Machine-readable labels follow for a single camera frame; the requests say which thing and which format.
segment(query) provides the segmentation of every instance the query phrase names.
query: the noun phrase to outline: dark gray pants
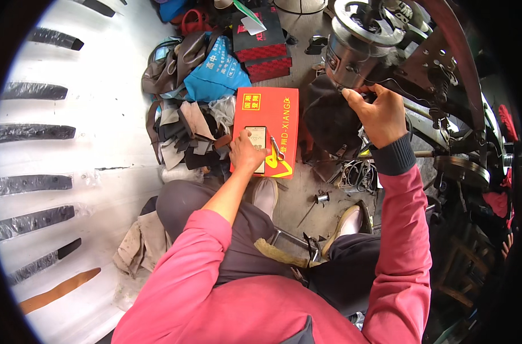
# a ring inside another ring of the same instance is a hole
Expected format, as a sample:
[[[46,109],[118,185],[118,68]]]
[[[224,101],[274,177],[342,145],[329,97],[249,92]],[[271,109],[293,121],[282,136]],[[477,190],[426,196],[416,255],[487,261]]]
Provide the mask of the dark gray pants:
[[[215,194],[194,182],[172,181],[164,185],[156,211],[172,241],[182,233],[189,216]],[[275,229],[270,218],[250,203],[242,202],[232,225],[232,240],[219,267],[215,286],[260,275],[280,275],[295,279],[290,265],[265,257],[253,243],[269,238]],[[368,234],[339,237],[330,247],[330,261],[305,271],[309,288],[343,315],[368,307],[368,295],[375,278],[379,257],[379,238]]]

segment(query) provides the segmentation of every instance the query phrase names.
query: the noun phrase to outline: pink sweatshirt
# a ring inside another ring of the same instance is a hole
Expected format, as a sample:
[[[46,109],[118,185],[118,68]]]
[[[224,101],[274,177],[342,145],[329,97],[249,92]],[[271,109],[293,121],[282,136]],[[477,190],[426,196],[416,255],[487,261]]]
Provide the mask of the pink sweatshirt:
[[[309,315],[316,343],[419,343],[431,293],[422,180],[414,165],[380,181],[381,252],[362,332],[292,279],[257,276],[212,289],[231,226],[199,210],[120,320],[112,343],[280,343],[303,330]]]

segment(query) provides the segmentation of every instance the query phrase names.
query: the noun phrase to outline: red bag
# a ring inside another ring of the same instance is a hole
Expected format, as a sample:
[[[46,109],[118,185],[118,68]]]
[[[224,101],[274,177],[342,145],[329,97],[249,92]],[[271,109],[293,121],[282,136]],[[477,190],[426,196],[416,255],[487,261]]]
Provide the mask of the red bag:
[[[189,14],[194,13],[196,13],[197,21],[196,18],[194,18],[194,16],[189,16]],[[181,34],[183,36],[186,36],[189,33],[196,31],[213,31],[213,28],[209,26],[208,22],[209,17],[207,13],[196,9],[191,9],[183,16],[183,20],[180,26]]]

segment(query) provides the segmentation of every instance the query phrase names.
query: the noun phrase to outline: scissors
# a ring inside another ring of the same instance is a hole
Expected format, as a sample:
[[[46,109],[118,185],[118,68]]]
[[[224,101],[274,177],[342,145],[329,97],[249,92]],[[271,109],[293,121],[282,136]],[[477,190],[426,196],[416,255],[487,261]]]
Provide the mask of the scissors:
[[[276,144],[276,140],[274,139],[274,137],[272,137],[272,135],[270,136],[270,140],[271,140],[272,144],[274,145],[274,149],[276,150],[276,159],[278,161],[284,161],[284,159],[286,158],[286,155],[284,155],[284,153],[282,153],[280,151],[280,149],[278,149],[278,145]]]

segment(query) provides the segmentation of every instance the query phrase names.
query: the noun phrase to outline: shoe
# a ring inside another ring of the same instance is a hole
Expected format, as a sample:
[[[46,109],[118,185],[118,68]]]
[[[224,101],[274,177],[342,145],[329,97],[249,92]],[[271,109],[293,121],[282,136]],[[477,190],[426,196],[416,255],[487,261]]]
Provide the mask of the shoe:
[[[253,205],[269,215],[272,221],[272,212],[278,201],[278,184],[274,178],[262,178],[253,189]]]
[[[355,234],[358,233],[361,229],[362,225],[362,212],[361,207],[358,205],[354,205],[349,209],[345,210],[343,215],[341,216],[337,228],[333,235],[327,240],[326,245],[322,248],[322,257],[327,259],[327,253],[330,250],[330,246],[333,244],[335,239],[340,236],[344,236],[347,234]]]

